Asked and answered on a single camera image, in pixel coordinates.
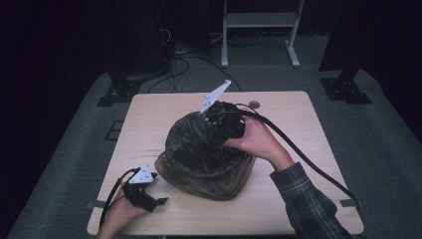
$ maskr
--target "wrist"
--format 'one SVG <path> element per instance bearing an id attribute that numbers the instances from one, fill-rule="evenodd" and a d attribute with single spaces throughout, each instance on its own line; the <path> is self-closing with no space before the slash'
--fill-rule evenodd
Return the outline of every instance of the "wrist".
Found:
<path id="1" fill-rule="evenodd" d="M 283 171 L 295 164 L 292 157 L 283 148 L 275 151 L 274 155 L 269 157 L 267 161 L 273 166 L 274 171 Z"/>

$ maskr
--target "forearm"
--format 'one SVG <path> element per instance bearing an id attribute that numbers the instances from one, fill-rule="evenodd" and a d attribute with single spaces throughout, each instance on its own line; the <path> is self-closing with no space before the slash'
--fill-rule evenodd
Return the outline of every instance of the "forearm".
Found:
<path id="1" fill-rule="evenodd" d="M 301 238 L 351 238 L 335 218 L 336 207 L 317 190 L 299 163 L 271 174 Z"/>

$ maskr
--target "gray carpet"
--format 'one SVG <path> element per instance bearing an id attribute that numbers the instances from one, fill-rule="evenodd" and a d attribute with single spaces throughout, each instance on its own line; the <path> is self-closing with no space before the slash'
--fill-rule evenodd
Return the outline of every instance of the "gray carpet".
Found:
<path id="1" fill-rule="evenodd" d="M 301 67 L 294 69 L 281 40 L 262 37 L 248 48 L 229 48 L 230 74 L 243 91 L 305 91 L 316 109 L 322 128 L 348 188 L 362 201 L 360 216 L 367 238 L 421 238 L 422 146 L 385 98 L 377 82 L 359 71 L 355 82 L 372 100 L 371 105 L 331 102 L 319 78 L 338 72 L 318 73 L 327 36 L 298 36 L 295 42 Z M 178 51 L 188 50 L 182 45 Z M 199 56 L 220 64 L 220 48 Z M 150 88 L 146 93 L 210 92 L 228 77 L 215 66 L 193 58 L 186 73 Z M 172 62 L 173 75 L 185 63 Z M 114 120 L 124 120 L 129 103 L 97 108 L 110 84 L 99 77 L 75 114 L 42 178 L 8 238 L 93 238 L 86 227 L 91 216 L 87 202 L 99 193 L 115 141 L 105 140 Z M 229 92 L 238 89 L 232 84 Z"/>

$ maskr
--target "small round object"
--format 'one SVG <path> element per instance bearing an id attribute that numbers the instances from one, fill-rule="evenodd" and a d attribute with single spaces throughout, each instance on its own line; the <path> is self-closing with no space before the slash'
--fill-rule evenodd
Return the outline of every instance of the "small round object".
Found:
<path id="1" fill-rule="evenodd" d="M 260 106 L 261 106 L 260 103 L 257 102 L 257 101 L 251 101 L 251 102 L 249 102 L 249 107 L 252 108 L 252 109 L 257 109 Z"/>

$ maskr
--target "hand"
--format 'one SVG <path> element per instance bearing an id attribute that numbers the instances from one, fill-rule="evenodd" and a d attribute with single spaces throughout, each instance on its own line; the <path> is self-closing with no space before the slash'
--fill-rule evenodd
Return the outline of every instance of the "hand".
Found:
<path id="1" fill-rule="evenodd" d="M 126 226 L 134 218 L 148 213 L 148 211 L 134 207 L 125 197 L 122 190 L 124 182 L 120 185 L 117 195 L 111 202 L 112 206 L 108 210 L 103 226 L 97 234 L 98 239 L 113 238 L 118 231 Z"/>
<path id="2" fill-rule="evenodd" d="M 225 146 L 238 148 L 254 156 L 269 161 L 275 171 L 286 169 L 294 164 L 289 153 L 274 138 L 267 126 L 250 117 L 243 117 L 245 133 L 241 138 L 229 138 Z"/>

